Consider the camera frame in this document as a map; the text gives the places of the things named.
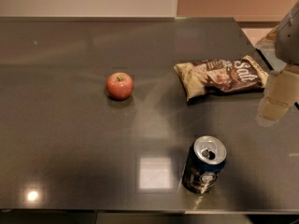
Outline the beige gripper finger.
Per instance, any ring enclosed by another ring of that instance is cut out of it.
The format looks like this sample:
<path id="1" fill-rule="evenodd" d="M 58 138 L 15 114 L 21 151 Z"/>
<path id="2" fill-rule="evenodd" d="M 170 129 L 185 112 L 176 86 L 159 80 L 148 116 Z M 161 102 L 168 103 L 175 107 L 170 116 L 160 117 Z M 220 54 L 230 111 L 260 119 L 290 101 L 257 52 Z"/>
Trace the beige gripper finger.
<path id="1" fill-rule="evenodd" d="M 287 64 L 281 71 L 272 71 L 258 107 L 256 122 L 263 127 L 272 126 L 298 100 L 299 66 Z"/>

